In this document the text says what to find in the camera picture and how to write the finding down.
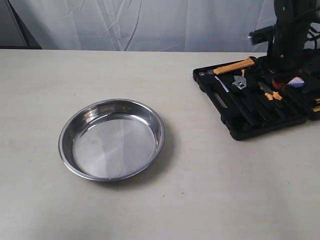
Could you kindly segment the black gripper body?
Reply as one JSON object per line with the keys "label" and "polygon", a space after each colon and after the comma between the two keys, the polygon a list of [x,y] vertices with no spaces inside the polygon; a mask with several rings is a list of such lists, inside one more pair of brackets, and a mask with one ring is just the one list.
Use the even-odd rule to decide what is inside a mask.
{"label": "black gripper body", "polygon": [[277,23],[273,44],[268,56],[268,67],[274,84],[286,84],[300,64],[309,23]]}

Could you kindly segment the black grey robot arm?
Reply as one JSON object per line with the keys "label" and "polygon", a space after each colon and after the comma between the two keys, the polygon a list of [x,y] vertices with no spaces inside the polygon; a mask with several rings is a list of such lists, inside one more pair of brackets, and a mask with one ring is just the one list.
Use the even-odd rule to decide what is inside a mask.
{"label": "black grey robot arm", "polygon": [[273,82],[286,84],[298,69],[312,23],[320,22],[318,0],[275,0],[276,23],[268,56]]}

